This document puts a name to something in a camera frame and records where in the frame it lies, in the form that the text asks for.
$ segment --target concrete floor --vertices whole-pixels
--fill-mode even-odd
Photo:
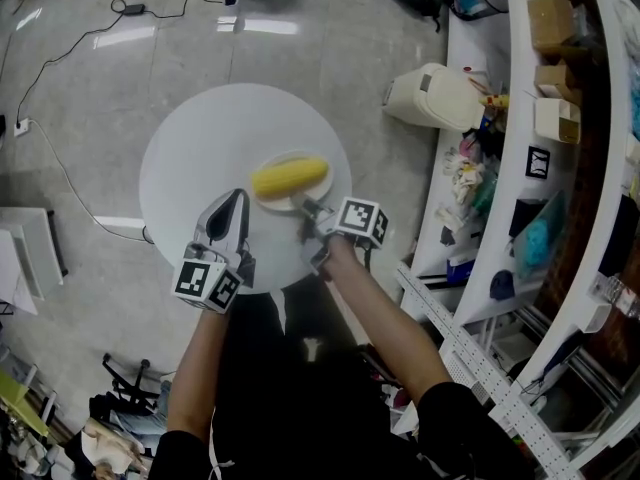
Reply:
[[[109,25],[116,18],[111,1],[26,0],[15,16],[13,0],[0,2],[2,51],[10,39],[0,111],[9,127],[42,63],[84,31]],[[166,14],[179,12],[184,0],[126,1]],[[230,18],[295,23],[296,33],[219,26]],[[430,19],[393,0],[241,0],[233,8],[189,0],[183,18],[123,18],[102,36],[124,31],[137,39],[96,47],[96,36],[89,37],[48,67],[21,111],[43,126],[94,215],[142,217],[145,148],[185,99],[228,83],[272,85],[331,123],[351,164],[354,195],[379,201],[391,217],[393,234],[374,254],[373,272],[397,294],[393,271],[420,224],[434,142],[432,131],[403,126],[380,104],[394,76],[444,62],[446,31],[436,34]],[[72,430],[84,423],[89,397],[110,387],[100,367],[105,351],[131,364],[148,358],[158,371],[176,369],[198,313],[169,296],[171,266],[153,246],[108,235],[91,221],[36,130],[17,140],[8,134],[0,204],[56,212],[70,274],[38,303],[37,317],[18,312],[2,323],[14,352],[35,362],[58,392]]]

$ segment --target wall outlet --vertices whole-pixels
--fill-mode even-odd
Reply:
[[[22,121],[20,121],[20,127],[18,127],[18,124],[14,124],[13,125],[13,136],[14,137],[20,137],[20,135],[24,135],[25,133],[27,133],[29,131],[29,118],[25,118]]]

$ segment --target round white table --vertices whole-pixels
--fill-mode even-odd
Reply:
[[[334,171],[323,202],[338,210],[351,195],[351,171],[340,140],[327,121],[301,99],[273,87],[216,87],[185,101],[160,125],[140,170],[140,206],[156,246],[175,265],[200,214],[219,196],[244,188],[265,161],[292,150],[317,153]],[[253,288],[284,288],[309,274],[300,259],[301,218],[251,200],[249,247],[256,259]]]

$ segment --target white plate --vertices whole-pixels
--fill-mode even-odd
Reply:
[[[274,156],[270,160],[267,160],[260,167],[258,167],[258,170],[265,169],[267,167],[272,167],[274,165],[287,162],[289,160],[295,160],[296,158],[308,158],[310,156],[320,157],[329,165],[329,170],[327,171],[327,175],[324,177],[324,179],[317,185],[314,185],[313,187],[308,188],[307,190],[304,191],[304,193],[307,194],[309,197],[312,197],[313,199],[319,201],[329,193],[329,190],[331,189],[331,185],[333,184],[333,167],[331,166],[329,161],[326,158],[324,158],[322,155],[313,153],[311,151],[299,151],[299,150],[288,151],[286,153],[281,153],[277,156]],[[254,194],[254,199],[265,208],[269,208],[270,210],[274,210],[277,212],[290,212],[295,210],[295,207],[291,203],[291,198],[288,196],[282,197],[280,199],[271,199],[269,201],[263,201],[262,199],[260,199],[258,196]]]

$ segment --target yellow corn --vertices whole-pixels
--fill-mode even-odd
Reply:
[[[322,158],[296,158],[252,173],[251,184],[259,198],[275,199],[319,183],[328,171]]]

